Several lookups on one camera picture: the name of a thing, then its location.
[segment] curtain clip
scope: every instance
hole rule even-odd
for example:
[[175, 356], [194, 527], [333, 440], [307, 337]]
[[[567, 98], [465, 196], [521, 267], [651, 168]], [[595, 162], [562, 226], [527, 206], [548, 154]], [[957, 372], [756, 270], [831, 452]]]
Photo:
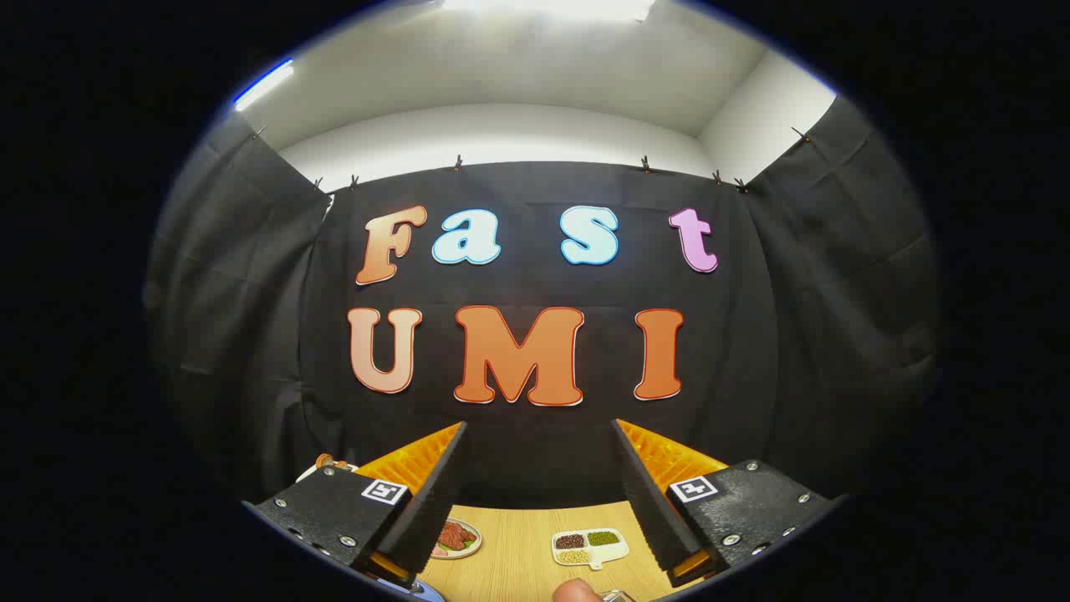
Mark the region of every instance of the curtain clip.
[[804, 142], [810, 143], [810, 136], [807, 136], [806, 134], [804, 134], [802, 132], [799, 132], [798, 129], [795, 129], [795, 133], [799, 135], [799, 138], [802, 138]]

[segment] divided tray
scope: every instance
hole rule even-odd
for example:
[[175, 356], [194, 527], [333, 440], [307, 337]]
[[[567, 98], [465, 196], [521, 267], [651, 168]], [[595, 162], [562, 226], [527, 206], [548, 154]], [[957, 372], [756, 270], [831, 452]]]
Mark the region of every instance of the divided tray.
[[[595, 543], [597, 543], [597, 540], [599, 539], [612, 539], [613, 537], [616, 538], [616, 542], [595, 545], [591, 541], [590, 536], [592, 534], [607, 534], [605, 536], [596, 535]], [[580, 545], [577, 545], [576, 547], [557, 547], [559, 540], [564, 537], [569, 538], [570, 541], [567, 543]], [[554, 562], [559, 565], [565, 567], [587, 565], [593, 570], [598, 571], [601, 570], [602, 562], [609, 562], [610, 560], [616, 560], [627, 556], [628, 542], [624, 541], [624, 536], [621, 535], [621, 531], [610, 528], [561, 531], [559, 534], [553, 534], [553, 537], [550, 538], [550, 554], [553, 556]]]

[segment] light blue letter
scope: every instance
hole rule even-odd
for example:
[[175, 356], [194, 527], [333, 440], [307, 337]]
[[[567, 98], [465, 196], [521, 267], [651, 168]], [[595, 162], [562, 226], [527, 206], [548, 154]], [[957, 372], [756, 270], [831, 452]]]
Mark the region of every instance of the light blue letter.
[[561, 243], [565, 259], [576, 263], [601, 265], [616, 257], [613, 235], [616, 215], [605, 206], [570, 206], [561, 214], [561, 231], [569, 238]]
[[[465, 221], [469, 227], [461, 228]], [[486, 209], [454, 213], [442, 221], [442, 229], [446, 233], [431, 246], [431, 257], [440, 263], [460, 263], [467, 259], [469, 263], [483, 265], [502, 252], [502, 247], [494, 243], [498, 215]]]

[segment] white ceiling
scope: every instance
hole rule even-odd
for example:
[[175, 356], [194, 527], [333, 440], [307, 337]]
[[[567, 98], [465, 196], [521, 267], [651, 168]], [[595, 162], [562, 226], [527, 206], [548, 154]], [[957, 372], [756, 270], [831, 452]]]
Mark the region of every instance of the white ceiling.
[[293, 56], [294, 74], [244, 114], [279, 150], [356, 121], [475, 103], [582, 108], [698, 136], [764, 51], [673, 0], [657, 0], [643, 22], [432, 0], [338, 28]]

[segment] wooden table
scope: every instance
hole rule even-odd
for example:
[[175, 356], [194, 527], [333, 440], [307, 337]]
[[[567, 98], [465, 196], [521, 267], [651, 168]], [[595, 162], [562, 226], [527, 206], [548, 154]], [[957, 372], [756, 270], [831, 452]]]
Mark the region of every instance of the wooden table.
[[[501, 510], [455, 506], [450, 518], [479, 530], [480, 549], [455, 560], [431, 558], [418, 578], [446, 602], [550, 602], [562, 583], [581, 577], [596, 592], [623, 589], [638, 602], [678, 591], [658, 569], [636, 515], [627, 501], [554, 510]], [[550, 556], [550, 538], [559, 531], [612, 527], [628, 542], [624, 558], [590, 567], [563, 567]]]

